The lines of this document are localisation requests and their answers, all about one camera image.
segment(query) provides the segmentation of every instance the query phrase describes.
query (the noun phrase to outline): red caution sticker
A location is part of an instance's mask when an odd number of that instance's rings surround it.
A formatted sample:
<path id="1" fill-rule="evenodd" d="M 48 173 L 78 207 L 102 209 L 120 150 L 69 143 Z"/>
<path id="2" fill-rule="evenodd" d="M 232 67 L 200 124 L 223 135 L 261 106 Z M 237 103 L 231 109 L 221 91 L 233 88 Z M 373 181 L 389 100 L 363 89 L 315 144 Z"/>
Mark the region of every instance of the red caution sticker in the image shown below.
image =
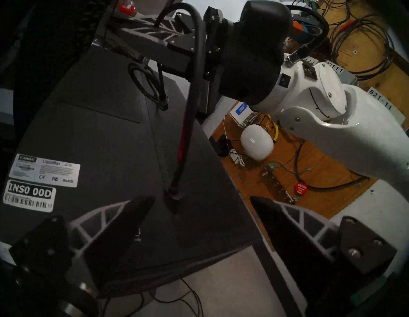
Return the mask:
<path id="1" fill-rule="evenodd" d="M 308 191 L 308 186 L 304 183 L 298 183 L 294 186 L 294 190 L 297 194 L 302 196 L 305 195 L 305 193 Z"/>

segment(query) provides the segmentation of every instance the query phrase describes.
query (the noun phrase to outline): black cable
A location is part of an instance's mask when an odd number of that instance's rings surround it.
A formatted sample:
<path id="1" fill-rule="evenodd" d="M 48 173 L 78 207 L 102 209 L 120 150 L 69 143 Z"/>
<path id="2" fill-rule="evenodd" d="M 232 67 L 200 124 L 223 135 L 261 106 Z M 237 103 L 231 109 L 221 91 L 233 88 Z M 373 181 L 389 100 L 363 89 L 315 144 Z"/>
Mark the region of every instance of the black cable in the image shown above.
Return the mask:
<path id="1" fill-rule="evenodd" d="M 117 0 L 117 1 L 115 2 L 114 9 L 112 10 L 111 14 L 109 15 L 108 20 L 110 20 L 110 19 L 112 18 L 112 16 L 114 15 L 115 10 L 117 9 L 118 2 L 119 2 L 119 0 Z M 103 42 L 102 42 L 102 47 L 103 47 L 103 48 L 105 47 L 105 38 L 106 38 L 106 33 L 107 33 L 107 32 L 108 32 L 108 28 L 105 27 L 105 32 L 104 32 L 104 34 L 103 34 Z"/>
<path id="2" fill-rule="evenodd" d="M 367 30 L 374 33 L 384 41 L 385 57 L 383 58 L 383 60 L 376 66 L 373 66 L 367 70 L 362 71 L 349 70 L 350 73 L 356 75 L 359 81 L 368 80 L 383 73 L 392 65 L 393 51 L 395 50 L 395 45 L 392 41 L 391 36 L 383 27 L 378 25 L 376 22 L 368 19 L 369 17 L 378 16 L 377 14 L 368 14 L 366 16 L 363 16 L 362 18 L 357 18 L 351 13 L 348 1 L 346 2 L 346 9 L 347 9 L 346 19 L 336 24 L 336 27 L 334 28 L 330 36 L 331 45 L 333 47 L 332 59 L 335 63 L 337 63 L 337 57 L 339 55 L 339 50 L 341 48 L 342 43 L 355 30 L 362 28 L 363 30 Z M 350 18 L 350 16 L 355 18 L 355 21 L 349 22 L 349 24 L 342 27 L 339 31 L 335 32 L 339 26 L 341 26 Z"/>
<path id="3" fill-rule="evenodd" d="M 200 300 L 199 295 L 189 286 L 189 284 L 188 284 L 184 279 L 181 279 L 181 280 L 182 280 L 182 282 L 188 287 L 188 289 L 190 289 L 190 291 L 195 295 L 195 297 L 196 297 L 196 302 L 199 302 L 199 303 L 200 303 L 200 310 L 201 310 L 201 312 L 202 312 L 202 317 L 205 317 L 205 315 L 204 315 L 204 313 L 203 313 L 202 301 Z"/>
<path id="4" fill-rule="evenodd" d="M 144 294 L 141 293 L 141 303 L 140 303 L 140 305 L 138 306 L 137 309 L 135 309 L 133 312 L 127 314 L 125 317 L 131 317 L 133 314 L 139 312 L 142 309 L 142 307 L 144 306 L 144 304 L 145 304 L 145 297 L 144 297 Z"/>
<path id="5" fill-rule="evenodd" d="M 318 21 L 318 23 L 320 23 L 322 29 L 321 34 L 315 36 L 311 42 L 301 45 L 294 53 L 290 54 L 290 56 L 286 58 L 286 61 L 290 60 L 292 64 L 295 64 L 300 59 L 306 58 L 310 54 L 310 52 L 312 52 L 313 49 L 318 47 L 325 40 L 329 33 L 330 28 L 328 22 L 322 17 L 322 15 L 310 8 L 299 7 L 294 5 L 288 5 L 286 7 L 289 10 L 299 10 L 313 16 Z"/>
<path id="6" fill-rule="evenodd" d="M 190 13 L 195 27 L 195 50 L 193 53 L 193 76 L 191 78 L 191 84 L 189 88 L 189 95 L 187 97 L 186 108 L 184 112 L 182 136 L 179 146 L 178 154 L 178 166 L 173 175 L 171 185 L 169 187 L 169 193 L 173 196 L 177 195 L 179 191 L 179 181 L 182 176 L 184 166 L 187 159 L 187 152 L 190 145 L 190 139 L 192 136 L 193 124 L 196 116 L 196 108 L 200 103 L 200 87 L 203 80 L 203 72 L 205 66 L 205 24 L 199 14 L 199 12 L 190 4 L 180 2 L 170 6 L 166 6 L 162 12 L 158 15 L 154 27 L 159 27 L 164 17 L 175 10 L 186 10 Z"/>
<path id="7" fill-rule="evenodd" d="M 193 312 L 193 314 L 195 314 L 195 316 L 196 317 L 199 317 L 197 314 L 196 314 L 196 312 L 195 312 L 195 310 L 193 309 L 193 307 L 187 302 L 187 301 L 185 301 L 183 298 L 186 296 L 186 295 L 188 295 L 188 294 L 190 294 L 192 291 L 188 291 L 185 295 L 183 295 L 183 296 L 181 296 L 181 297 L 179 297 L 179 298 L 177 298 L 177 299 L 174 299 L 174 300 L 172 300 L 172 301 L 163 301 L 163 300 L 160 300 L 160 299 L 158 299 L 158 298 L 156 298 L 153 294 L 151 294 L 150 292 L 149 292 L 149 295 L 150 296 L 152 296 L 152 298 L 155 300 L 155 301 L 157 301 L 158 303 L 161 303 L 161 304 L 171 304 L 171 303 L 175 303 L 175 302 L 177 302 L 177 301 L 182 301 L 182 302 L 184 302 L 187 306 L 189 306 L 189 308 L 191 309 L 191 311 Z"/>
<path id="8" fill-rule="evenodd" d="M 138 81 L 135 75 L 135 71 L 139 71 L 145 75 L 146 81 L 148 82 L 153 94 L 149 93 L 143 85 Z M 159 109 L 167 110 L 168 109 L 168 99 L 166 94 L 164 93 L 163 87 L 163 75 L 162 80 L 157 78 L 155 73 L 153 72 L 152 68 L 148 65 L 143 63 L 130 63 L 128 65 L 128 73 L 131 77 L 132 81 L 141 91 L 141 93 L 152 100 L 155 104 L 158 105 Z"/>
<path id="9" fill-rule="evenodd" d="M 361 181 L 363 181 L 363 180 L 369 179 L 369 178 L 366 177 L 366 176 L 361 176 L 360 178 L 355 179 L 355 180 L 353 180 L 353 181 L 351 181 L 351 182 L 348 182 L 348 183 L 345 183 L 345 184 L 341 184 L 341 185 L 337 185 L 337 186 L 332 186 L 332 187 L 315 187 L 315 186 L 308 185 L 305 181 L 303 181 L 303 180 L 301 179 L 300 174 L 298 173 L 298 157 L 299 157 L 299 155 L 300 155 L 301 148 L 303 147 L 304 142 L 305 142 L 305 140 L 303 140 L 303 141 L 301 142 L 300 146 L 298 147 L 298 150 L 295 152 L 294 172 L 295 172 L 295 177 L 296 177 L 296 179 L 297 179 L 299 182 L 304 183 L 305 185 L 307 185 L 309 189 L 313 189 L 313 190 L 316 190 L 316 191 L 336 190 L 336 189 L 342 189 L 342 188 L 345 188 L 345 187 L 348 187 L 348 186 L 357 184 L 357 183 L 359 183 L 359 182 L 361 182 Z"/>
<path id="10" fill-rule="evenodd" d="M 106 312 L 106 308 L 108 307 L 109 302 L 111 301 L 112 298 L 108 298 L 103 306 L 103 310 L 102 310 L 102 317 L 105 317 L 105 312 Z"/>

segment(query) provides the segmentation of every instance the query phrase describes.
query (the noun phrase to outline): red cap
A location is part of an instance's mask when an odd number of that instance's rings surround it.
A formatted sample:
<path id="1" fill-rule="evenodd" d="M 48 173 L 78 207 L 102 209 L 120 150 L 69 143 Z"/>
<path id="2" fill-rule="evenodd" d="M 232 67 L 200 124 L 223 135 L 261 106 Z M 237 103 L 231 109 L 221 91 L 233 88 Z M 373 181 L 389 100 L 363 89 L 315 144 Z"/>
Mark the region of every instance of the red cap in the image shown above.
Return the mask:
<path id="1" fill-rule="evenodd" d="M 129 16 L 132 14 L 134 10 L 135 10 L 135 7 L 133 6 L 132 1 L 127 1 L 125 6 L 123 2 L 121 2 L 121 4 L 119 5 L 119 12 L 122 12 Z"/>
<path id="2" fill-rule="evenodd" d="M 298 195 L 302 196 L 308 191 L 308 186 L 304 183 L 297 183 L 297 185 L 294 186 L 294 190 Z"/>

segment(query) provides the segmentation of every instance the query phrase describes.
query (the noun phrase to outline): wooden table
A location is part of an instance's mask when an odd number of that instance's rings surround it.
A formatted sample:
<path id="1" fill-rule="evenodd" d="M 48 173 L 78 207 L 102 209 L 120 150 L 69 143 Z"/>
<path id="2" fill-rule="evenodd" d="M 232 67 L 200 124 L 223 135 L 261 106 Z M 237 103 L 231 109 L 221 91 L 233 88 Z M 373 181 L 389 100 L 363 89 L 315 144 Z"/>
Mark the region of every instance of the wooden table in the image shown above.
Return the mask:
<path id="1" fill-rule="evenodd" d="M 350 9 L 357 17 L 362 17 L 374 12 L 364 1 L 351 1 Z M 342 7 L 330 9 L 326 15 L 326 19 L 329 23 L 334 23 L 344 20 L 345 16 L 346 9 Z M 372 34 L 359 31 L 353 32 L 341 47 L 340 56 L 338 58 L 339 64 L 348 70 L 364 70 L 373 67 L 383 58 L 383 44 L 380 42 L 382 42 L 382 40 Z M 358 53 L 351 54 L 353 50 L 357 50 Z M 405 103 L 406 96 L 404 90 L 405 87 L 409 87 L 409 76 L 396 65 L 393 64 L 385 73 L 373 79 L 359 82 L 359 85 L 365 91 L 371 86 L 375 87 L 388 98 L 405 117 L 409 116 L 409 106 Z M 243 129 L 234 122 L 229 114 L 225 118 L 225 127 L 229 139 L 240 139 Z M 408 120 L 405 122 L 405 127 L 408 127 Z M 269 133 L 273 136 L 274 130 L 269 129 Z M 216 128 L 213 137 L 217 140 L 222 134 L 224 134 L 223 122 Z M 286 133 L 282 129 L 279 130 L 279 134 L 273 152 L 262 162 L 255 162 L 251 158 L 246 158 L 244 160 L 245 167 L 241 167 L 239 164 L 234 164 L 229 156 L 222 159 L 223 166 L 240 191 L 243 200 L 269 242 L 270 240 L 265 232 L 264 226 L 254 211 L 249 198 L 252 195 L 257 195 L 277 199 L 277 197 L 274 197 L 268 191 L 266 185 L 260 179 L 263 167 L 268 165 L 271 161 L 278 160 L 282 163 L 289 161 L 286 165 L 287 168 L 292 171 L 294 170 L 293 157 L 301 140 Z M 233 145 L 239 153 L 243 152 L 240 142 L 234 142 Z M 288 193 L 295 197 L 294 185 L 298 183 L 295 175 L 283 167 L 279 167 L 279 164 L 274 163 L 274 165 L 277 166 L 273 171 L 274 175 L 282 183 Z M 301 177 L 312 186 L 336 186 L 358 178 L 358 176 L 350 172 L 342 164 L 321 153 L 310 142 L 305 142 L 300 153 L 298 168 L 301 172 L 311 167 L 312 170 L 303 173 Z M 376 179 L 364 180 L 359 184 L 334 191 L 314 191 L 310 189 L 296 205 L 309 208 L 326 218 L 331 218 L 363 194 L 375 181 Z"/>

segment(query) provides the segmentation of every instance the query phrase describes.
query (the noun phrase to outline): blue label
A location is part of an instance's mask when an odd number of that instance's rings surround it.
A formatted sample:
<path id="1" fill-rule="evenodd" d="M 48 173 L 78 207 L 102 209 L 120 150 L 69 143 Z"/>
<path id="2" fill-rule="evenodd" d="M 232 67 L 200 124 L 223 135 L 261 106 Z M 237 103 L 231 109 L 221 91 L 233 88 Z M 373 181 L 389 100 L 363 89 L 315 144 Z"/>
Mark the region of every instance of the blue label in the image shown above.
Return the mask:
<path id="1" fill-rule="evenodd" d="M 241 106 L 236 110 L 236 113 L 238 114 L 238 115 L 240 115 L 243 111 L 244 111 L 244 109 L 245 108 L 247 108 L 248 107 L 248 105 L 246 105 L 244 102 L 241 104 Z"/>

